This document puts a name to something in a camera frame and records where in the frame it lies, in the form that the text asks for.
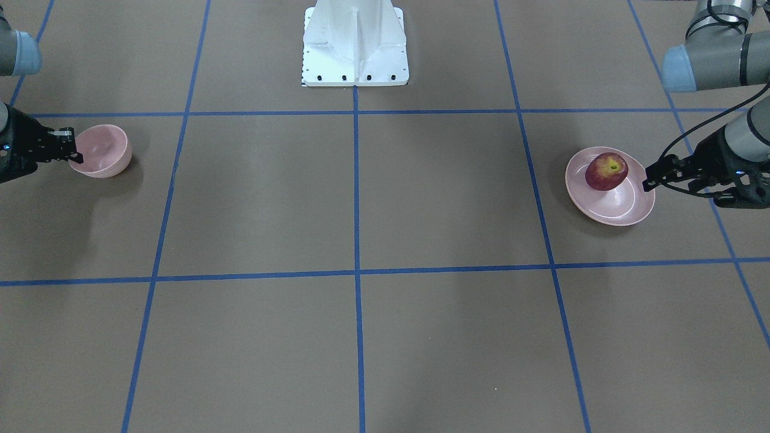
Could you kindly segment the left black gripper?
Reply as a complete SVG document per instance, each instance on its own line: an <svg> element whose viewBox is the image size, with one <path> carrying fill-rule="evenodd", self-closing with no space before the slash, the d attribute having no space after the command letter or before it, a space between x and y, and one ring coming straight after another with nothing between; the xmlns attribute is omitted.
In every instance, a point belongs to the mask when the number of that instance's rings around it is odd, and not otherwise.
<svg viewBox="0 0 770 433"><path fill-rule="evenodd" d="M761 161L740 157L728 144L725 129L710 134L698 143L695 153L687 157L687 169L692 173L685 176L688 194L712 199L721 208L767 209L769 206L768 146L760 144ZM679 174L683 162L676 155L665 155L645 168L642 181L644 192L651 192L658 186L682 192L677 186L682 178Z"/></svg>

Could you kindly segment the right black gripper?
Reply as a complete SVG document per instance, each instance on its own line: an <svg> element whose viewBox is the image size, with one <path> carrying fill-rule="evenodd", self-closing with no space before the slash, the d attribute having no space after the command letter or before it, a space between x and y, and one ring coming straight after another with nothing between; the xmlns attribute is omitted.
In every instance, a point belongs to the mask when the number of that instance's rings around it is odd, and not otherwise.
<svg viewBox="0 0 770 433"><path fill-rule="evenodd" d="M84 162L80 152L57 152L58 143L74 142L72 127L55 131L6 103L1 104L1 115L1 183L35 173L38 164L52 160Z"/></svg>

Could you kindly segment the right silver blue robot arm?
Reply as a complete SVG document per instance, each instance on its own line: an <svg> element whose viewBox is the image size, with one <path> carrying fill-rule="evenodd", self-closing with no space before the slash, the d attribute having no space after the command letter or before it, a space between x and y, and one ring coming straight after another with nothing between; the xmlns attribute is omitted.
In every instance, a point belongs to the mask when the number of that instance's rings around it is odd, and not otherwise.
<svg viewBox="0 0 770 433"><path fill-rule="evenodd" d="M2 13L2 76L27 76L39 72L41 67L42 55L36 40L27 32L12 28ZM1 104L1 151L2 183L33 174L39 164L53 160L83 162L72 127L56 131L5 102Z"/></svg>

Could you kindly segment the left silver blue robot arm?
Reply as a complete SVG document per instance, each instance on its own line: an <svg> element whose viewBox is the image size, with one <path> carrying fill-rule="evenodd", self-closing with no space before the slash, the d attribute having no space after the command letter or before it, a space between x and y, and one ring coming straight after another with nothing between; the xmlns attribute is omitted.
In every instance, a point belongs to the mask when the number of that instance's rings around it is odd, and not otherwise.
<svg viewBox="0 0 770 433"><path fill-rule="evenodd" d="M769 206L769 35L749 32L757 11L768 14L767 1L699 1L686 30L685 43L671 47L662 65L667 91L723 90L761 85L740 102L747 112L721 126L679 158L669 148L645 170L643 188L658 186L712 200L721 208Z"/></svg>

